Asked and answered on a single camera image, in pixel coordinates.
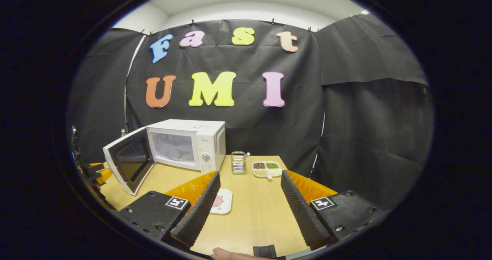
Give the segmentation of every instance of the human hand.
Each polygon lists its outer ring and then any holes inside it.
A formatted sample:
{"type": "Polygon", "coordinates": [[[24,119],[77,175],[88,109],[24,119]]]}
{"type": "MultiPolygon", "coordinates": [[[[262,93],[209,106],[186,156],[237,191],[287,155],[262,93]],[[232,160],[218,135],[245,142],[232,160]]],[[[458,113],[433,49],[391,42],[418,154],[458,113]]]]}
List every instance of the human hand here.
{"type": "Polygon", "coordinates": [[[254,257],[244,253],[229,252],[221,248],[214,248],[212,251],[214,254],[210,255],[210,257],[214,260],[269,260],[269,258],[254,257]]]}

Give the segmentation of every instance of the utensil holder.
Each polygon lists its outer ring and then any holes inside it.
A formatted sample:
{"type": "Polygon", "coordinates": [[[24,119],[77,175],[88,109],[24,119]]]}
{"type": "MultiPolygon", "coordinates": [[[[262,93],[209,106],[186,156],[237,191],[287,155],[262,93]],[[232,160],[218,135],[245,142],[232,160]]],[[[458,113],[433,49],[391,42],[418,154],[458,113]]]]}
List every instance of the utensil holder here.
{"type": "Polygon", "coordinates": [[[231,167],[233,174],[245,174],[246,173],[246,160],[243,160],[245,152],[235,151],[231,153],[231,167]]]}

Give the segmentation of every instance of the microwave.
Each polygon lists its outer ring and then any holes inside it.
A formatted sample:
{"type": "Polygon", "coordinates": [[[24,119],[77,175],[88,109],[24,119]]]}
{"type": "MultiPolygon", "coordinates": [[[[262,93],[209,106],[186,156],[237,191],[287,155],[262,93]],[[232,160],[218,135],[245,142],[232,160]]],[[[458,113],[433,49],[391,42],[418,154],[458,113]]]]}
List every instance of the microwave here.
{"type": "Polygon", "coordinates": [[[225,157],[225,122],[169,119],[130,132],[102,148],[111,171],[136,195],[155,163],[207,174],[225,157]]]}

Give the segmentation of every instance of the beans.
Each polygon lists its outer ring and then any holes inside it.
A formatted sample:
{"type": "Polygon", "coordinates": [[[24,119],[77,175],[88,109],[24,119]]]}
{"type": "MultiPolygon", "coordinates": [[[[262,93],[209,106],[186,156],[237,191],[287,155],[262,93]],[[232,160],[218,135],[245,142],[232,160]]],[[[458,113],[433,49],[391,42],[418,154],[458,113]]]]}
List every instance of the beans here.
{"type": "Polygon", "coordinates": [[[267,163],[267,168],[269,169],[277,169],[278,165],[275,163],[267,163]]]}
{"type": "Polygon", "coordinates": [[[255,163],[253,164],[253,169],[265,169],[264,163],[255,163]]]}
{"type": "Polygon", "coordinates": [[[265,170],[255,170],[253,171],[254,174],[256,174],[257,176],[266,176],[268,173],[267,171],[265,170]]]}

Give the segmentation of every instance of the table surface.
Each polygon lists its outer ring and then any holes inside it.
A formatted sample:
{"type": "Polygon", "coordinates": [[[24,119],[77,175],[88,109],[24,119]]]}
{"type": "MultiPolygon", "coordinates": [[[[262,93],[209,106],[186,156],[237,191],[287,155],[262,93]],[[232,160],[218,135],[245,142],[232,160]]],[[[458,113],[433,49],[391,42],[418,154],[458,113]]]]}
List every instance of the table surface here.
{"type": "MultiPolygon", "coordinates": [[[[220,169],[220,188],[232,192],[231,210],[208,216],[192,251],[210,255],[214,248],[221,247],[253,255],[253,246],[275,245],[279,257],[309,249],[282,191],[281,177],[269,181],[254,176],[251,165],[256,161],[275,161],[287,169],[278,156],[250,156],[246,159],[246,174],[232,174],[231,156],[226,155],[220,169]]],[[[150,190],[165,193],[198,176],[200,171],[155,164],[136,196],[126,192],[114,176],[101,187],[101,192],[121,210],[150,190]]]]}

